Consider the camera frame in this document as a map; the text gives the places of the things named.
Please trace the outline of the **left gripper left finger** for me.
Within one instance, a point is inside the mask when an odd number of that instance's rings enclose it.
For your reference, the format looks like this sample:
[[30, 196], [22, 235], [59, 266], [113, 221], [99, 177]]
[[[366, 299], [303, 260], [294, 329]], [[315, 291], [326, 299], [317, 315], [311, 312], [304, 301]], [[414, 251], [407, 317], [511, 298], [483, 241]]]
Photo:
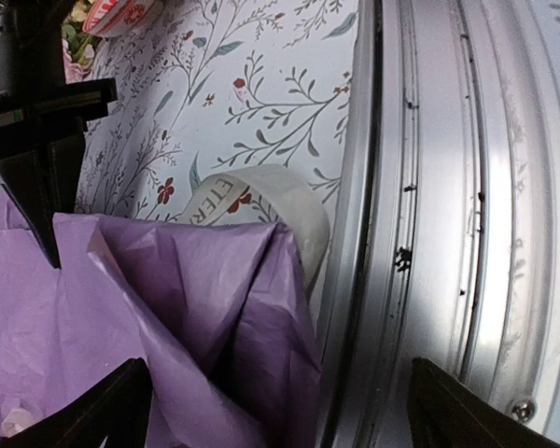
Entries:
[[150, 373], [130, 358], [78, 399], [0, 447], [144, 447], [150, 416]]

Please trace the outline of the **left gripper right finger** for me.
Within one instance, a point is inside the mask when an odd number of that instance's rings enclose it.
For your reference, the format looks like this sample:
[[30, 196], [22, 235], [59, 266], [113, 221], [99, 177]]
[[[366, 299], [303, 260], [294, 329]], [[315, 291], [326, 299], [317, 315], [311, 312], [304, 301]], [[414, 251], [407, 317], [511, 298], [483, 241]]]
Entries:
[[409, 424], [413, 447], [556, 447], [476, 397], [431, 360], [412, 361]]

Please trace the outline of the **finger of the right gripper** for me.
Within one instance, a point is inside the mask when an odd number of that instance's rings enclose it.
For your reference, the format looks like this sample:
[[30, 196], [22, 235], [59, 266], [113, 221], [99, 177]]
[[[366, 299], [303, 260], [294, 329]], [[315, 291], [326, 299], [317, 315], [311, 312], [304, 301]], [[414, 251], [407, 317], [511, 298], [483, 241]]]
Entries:
[[81, 165], [82, 151], [73, 148], [40, 148], [0, 160], [0, 177], [9, 199], [56, 269], [61, 262], [53, 216], [74, 211]]

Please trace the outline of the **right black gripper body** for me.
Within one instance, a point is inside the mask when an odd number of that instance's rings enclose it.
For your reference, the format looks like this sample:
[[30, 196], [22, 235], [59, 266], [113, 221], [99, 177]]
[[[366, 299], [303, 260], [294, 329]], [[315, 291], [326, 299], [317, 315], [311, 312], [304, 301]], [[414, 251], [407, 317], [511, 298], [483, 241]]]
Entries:
[[71, 1], [0, 1], [0, 160], [83, 133], [117, 98], [112, 78], [67, 83]]

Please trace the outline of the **pink wrapping paper sheet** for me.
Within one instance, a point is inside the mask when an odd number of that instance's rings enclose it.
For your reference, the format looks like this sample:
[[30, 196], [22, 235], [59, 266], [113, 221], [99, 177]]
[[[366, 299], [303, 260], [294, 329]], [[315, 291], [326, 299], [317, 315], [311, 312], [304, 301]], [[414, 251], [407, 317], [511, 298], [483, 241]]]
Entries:
[[297, 247], [279, 224], [57, 215], [53, 268], [0, 193], [0, 435], [130, 358], [150, 447], [311, 447], [321, 367]]

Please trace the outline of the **white printed ribbon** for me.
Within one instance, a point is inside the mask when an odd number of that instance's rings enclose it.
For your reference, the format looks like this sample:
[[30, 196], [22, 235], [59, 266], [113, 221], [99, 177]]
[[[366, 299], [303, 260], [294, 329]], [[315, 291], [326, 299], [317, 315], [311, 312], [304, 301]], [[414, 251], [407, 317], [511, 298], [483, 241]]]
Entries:
[[178, 222], [195, 226], [218, 223], [241, 200], [267, 217], [286, 224], [294, 235], [304, 284], [315, 284], [329, 245], [330, 223], [324, 205], [307, 182], [282, 165], [262, 165], [210, 175], [193, 192]]

